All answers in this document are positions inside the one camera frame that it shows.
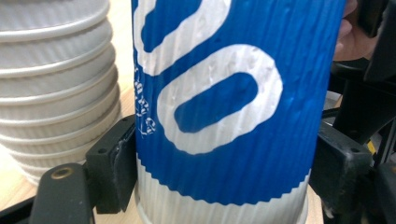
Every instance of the ripple wall cup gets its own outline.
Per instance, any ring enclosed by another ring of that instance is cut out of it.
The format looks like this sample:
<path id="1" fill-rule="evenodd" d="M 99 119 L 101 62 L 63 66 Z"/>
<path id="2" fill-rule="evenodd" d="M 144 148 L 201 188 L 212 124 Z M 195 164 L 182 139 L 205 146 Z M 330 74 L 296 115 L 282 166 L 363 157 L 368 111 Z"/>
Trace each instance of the ripple wall cup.
<path id="1" fill-rule="evenodd" d="M 145 223 L 304 223 L 345 1 L 133 0 Z"/>

